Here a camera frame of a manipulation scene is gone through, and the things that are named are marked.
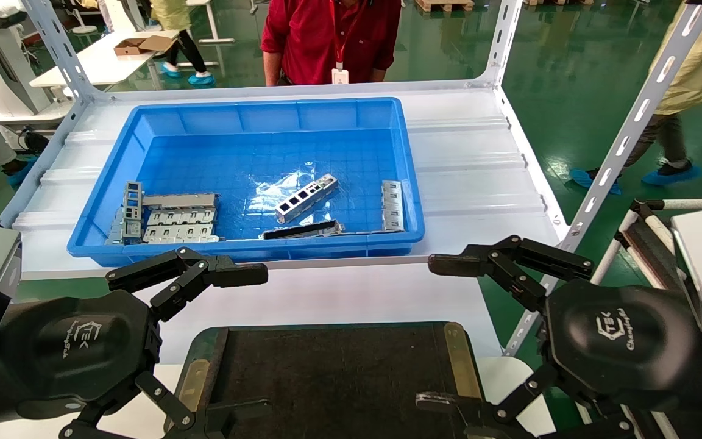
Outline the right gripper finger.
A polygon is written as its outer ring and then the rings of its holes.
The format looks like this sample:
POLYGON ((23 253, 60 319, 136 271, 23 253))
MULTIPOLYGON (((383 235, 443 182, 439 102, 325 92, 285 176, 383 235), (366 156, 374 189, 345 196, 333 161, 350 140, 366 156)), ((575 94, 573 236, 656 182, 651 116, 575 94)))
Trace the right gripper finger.
MULTIPOLYGON (((484 398, 456 394, 424 392, 416 396, 421 410, 457 414, 465 424, 468 436, 484 438, 536 438, 518 422, 517 417, 540 397, 546 389, 558 383, 560 372, 544 364, 530 375, 498 405, 484 398)), ((571 430, 556 431, 540 438, 635 438, 634 426, 623 413, 588 423, 571 430)))
POLYGON ((560 248, 512 235, 495 244, 469 244, 460 254, 432 254, 431 273, 445 277, 489 277, 531 312, 544 310, 546 288, 525 272, 558 280, 590 280, 593 261, 560 248))

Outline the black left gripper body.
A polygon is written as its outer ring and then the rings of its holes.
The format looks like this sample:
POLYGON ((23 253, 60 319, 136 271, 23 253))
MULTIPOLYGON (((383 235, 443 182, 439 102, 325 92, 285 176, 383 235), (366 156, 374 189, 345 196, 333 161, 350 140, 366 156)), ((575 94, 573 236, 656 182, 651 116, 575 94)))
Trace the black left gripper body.
POLYGON ((87 406, 111 415, 136 397, 161 346, 150 307, 125 291, 11 305, 0 325, 0 423, 87 406))

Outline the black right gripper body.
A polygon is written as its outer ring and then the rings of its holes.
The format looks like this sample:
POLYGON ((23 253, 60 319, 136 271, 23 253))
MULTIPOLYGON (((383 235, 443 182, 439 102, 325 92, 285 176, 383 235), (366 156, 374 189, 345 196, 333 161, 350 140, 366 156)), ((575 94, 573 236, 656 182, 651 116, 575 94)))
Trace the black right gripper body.
POLYGON ((696 421, 702 436, 702 331, 683 292, 572 280, 543 305, 568 393, 696 421))

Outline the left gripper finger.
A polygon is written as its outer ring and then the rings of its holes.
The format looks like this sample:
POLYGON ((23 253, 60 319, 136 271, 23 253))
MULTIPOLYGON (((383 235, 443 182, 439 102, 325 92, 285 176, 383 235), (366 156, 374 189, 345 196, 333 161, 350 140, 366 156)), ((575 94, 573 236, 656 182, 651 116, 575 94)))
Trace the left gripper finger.
MULTIPOLYGON (((212 404, 191 412, 152 372, 140 373, 134 383, 172 421, 173 427, 164 438, 227 438, 237 421, 265 416, 271 410, 270 402, 262 398, 232 405, 212 404)), ((103 406, 87 405, 78 418, 62 429, 59 437, 124 438, 98 429, 104 412, 103 406)))
POLYGON ((268 268, 262 263, 234 263, 229 256, 203 255, 181 247, 134 262, 107 273, 111 291, 130 294, 168 282, 150 301, 155 319, 167 322, 210 286, 243 287, 267 283, 268 268))

